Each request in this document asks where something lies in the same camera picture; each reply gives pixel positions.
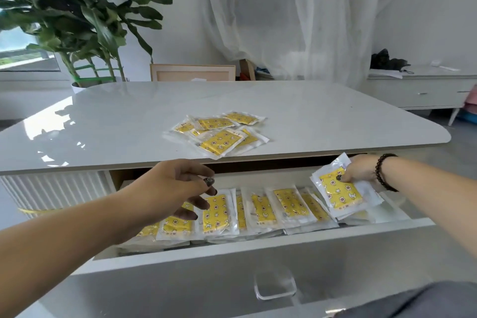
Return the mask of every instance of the black bead bracelet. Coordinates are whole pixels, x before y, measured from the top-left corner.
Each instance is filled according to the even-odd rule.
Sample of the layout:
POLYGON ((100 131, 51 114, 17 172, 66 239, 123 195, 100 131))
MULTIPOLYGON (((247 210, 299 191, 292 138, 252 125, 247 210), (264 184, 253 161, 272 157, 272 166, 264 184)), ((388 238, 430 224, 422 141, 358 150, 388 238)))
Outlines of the black bead bracelet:
POLYGON ((389 191, 394 191, 395 193, 397 192, 397 190, 395 188, 393 188, 390 184, 388 184, 387 182, 384 181, 383 177, 381 176, 381 166, 383 165, 383 161, 388 158, 388 157, 397 157, 397 155, 393 154, 393 153, 385 153, 383 156, 381 156, 379 159, 378 159, 378 163, 376 164, 376 178, 377 180, 379 181, 379 183, 385 187, 386 190, 389 190, 389 191))

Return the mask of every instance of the clothing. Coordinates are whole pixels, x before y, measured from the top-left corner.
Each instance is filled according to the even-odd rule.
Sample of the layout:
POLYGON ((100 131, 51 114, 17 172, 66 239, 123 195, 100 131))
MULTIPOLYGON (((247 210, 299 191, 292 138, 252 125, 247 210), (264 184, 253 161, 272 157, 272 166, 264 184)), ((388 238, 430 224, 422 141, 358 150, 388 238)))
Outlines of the clothing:
POLYGON ((337 313, 336 318, 477 317, 477 284, 439 282, 337 313))

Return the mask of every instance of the dresser drawer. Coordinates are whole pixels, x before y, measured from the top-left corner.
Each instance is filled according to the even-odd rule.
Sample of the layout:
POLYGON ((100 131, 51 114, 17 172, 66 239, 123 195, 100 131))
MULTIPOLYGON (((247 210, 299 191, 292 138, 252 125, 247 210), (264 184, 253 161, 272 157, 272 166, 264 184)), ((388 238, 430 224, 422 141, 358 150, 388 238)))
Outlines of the dresser drawer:
POLYGON ((460 107, 475 83, 477 79, 367 79, 361 92, 401 108, 460 107))
MULTIPOLYGON (((316 169, 223 173, 214 186, 310 186, 316 169)), ((428 275, 418 272, 426 265, 420 257, 433 261, 446 246, 422 248, 436 234, 433 222, 402 197, 385 197, 373 216, 379 223, 141 255, 116 257, 110 248, 41 302, 59 317, 235 317, 293 306, 297 300, 334 301, 366 289, 384 291, 389 281, 397 290, 428 282, 428 275), (270 265, 291 271, 295 297, 257 300, 254 272, 270 265)))

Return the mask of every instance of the wooden chair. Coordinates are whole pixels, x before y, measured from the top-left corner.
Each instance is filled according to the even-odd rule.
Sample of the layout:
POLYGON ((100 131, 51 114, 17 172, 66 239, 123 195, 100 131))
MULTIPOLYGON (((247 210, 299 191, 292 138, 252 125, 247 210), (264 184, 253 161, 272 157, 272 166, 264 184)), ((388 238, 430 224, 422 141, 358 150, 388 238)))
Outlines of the wooden chair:
POLYGON ((181 64, 151 64, 153 82, 235 81, 235 66, 188 66, 181 64))

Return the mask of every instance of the dark nail polish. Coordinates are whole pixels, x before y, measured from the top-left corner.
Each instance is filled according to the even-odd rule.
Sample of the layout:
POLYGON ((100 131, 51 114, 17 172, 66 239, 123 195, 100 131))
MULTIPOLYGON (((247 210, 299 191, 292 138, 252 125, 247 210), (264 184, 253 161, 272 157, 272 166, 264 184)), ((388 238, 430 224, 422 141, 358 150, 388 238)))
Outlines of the dark nail polish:
POLYGON ((204 179, 204 182, 207 184, 208 187, 211 187, 214 184, 215 180, 213 177, 206 177, 204 179))

